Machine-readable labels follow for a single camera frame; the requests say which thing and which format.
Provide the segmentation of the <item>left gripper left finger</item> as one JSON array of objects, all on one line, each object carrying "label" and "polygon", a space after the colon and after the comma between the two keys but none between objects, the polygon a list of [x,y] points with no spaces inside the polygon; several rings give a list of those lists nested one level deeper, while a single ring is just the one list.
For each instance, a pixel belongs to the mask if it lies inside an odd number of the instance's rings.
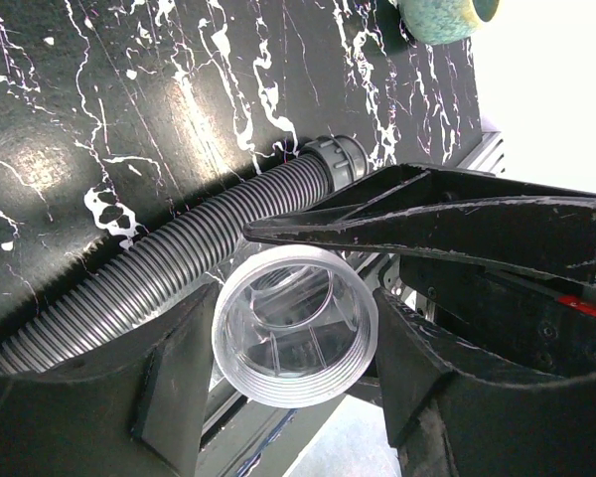
[{"label": "left gripper left finger", "polygon": [[0,375],[0,476],[194,475],[218,295],[203,285],[52,370]]}]

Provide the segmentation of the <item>clear plastic canister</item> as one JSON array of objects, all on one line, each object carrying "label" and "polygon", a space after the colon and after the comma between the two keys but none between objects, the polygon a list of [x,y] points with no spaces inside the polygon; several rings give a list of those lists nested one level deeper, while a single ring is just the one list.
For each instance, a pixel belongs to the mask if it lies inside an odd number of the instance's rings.
[{"label": "clear plastic canister", "polygon": [[217,366],[244,396],[299,408],[343,394],[377,347],[373,294],[336,251],[244,241],[215,306]]}]

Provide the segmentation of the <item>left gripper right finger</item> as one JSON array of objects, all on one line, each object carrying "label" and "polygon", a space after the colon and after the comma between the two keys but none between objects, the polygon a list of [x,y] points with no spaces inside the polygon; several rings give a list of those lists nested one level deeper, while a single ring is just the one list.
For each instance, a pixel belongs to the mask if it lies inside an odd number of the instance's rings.
[{"label": "left gripper right finger", "polygon": [[596,476],[596,373],[561,378],[487,352],[389,292],[375,353],[405,476]]}]

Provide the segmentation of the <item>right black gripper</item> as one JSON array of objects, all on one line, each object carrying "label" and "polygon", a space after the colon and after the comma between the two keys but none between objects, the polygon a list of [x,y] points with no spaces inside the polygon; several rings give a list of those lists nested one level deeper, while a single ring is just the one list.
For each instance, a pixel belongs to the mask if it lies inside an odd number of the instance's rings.
[{"label": "right black gripper", "polygon": [[438,326],[538,371],[596,371],[595,312],[483,267],[596,288],[596,199],[492,198],[340,221],[310,212],[257,221],[243,234],[255,242],[408,255],[400,278],[435,305]]}]

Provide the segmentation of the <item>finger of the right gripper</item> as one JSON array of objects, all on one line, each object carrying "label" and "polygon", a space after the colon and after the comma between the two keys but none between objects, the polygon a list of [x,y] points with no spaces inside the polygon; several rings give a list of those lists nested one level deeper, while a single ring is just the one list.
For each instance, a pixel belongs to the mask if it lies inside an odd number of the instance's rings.
[{"label": "finger of the right gripper", "polygon": [[421,206],[532,196],[596,199],[596,193],[592,192],[503,179],[479,171],[407,163],[371,173],[307,211],[330,211],[333,220],[339,221]]}]

